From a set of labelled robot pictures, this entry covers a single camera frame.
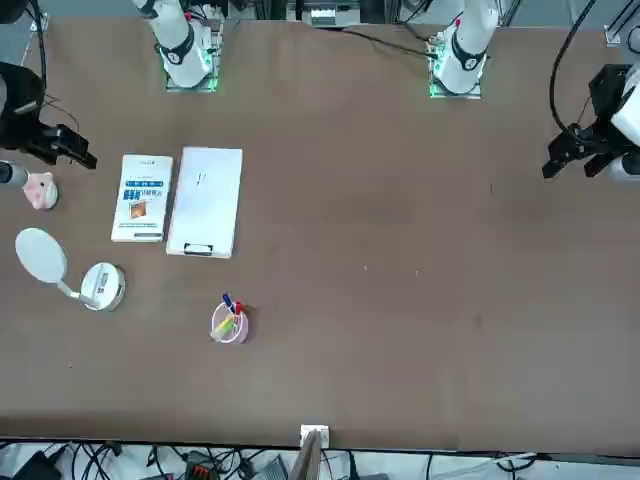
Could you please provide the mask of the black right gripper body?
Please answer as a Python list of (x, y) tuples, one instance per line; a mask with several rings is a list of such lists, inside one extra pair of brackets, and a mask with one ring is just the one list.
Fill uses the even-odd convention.
[(44, 101), (43, 82), (29, 68), (1, 63), (1, 147), (29, 150), (29, 141), (45, 135), (48, 126), (39, 117)]

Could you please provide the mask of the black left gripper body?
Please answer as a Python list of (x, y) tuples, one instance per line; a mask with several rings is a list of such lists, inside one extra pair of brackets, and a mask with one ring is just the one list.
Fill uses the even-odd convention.
[(630, 64), (606, 64), (589, 82), (590, 100), (595, 122), (593, 131), (613, 126), (631, 130)]

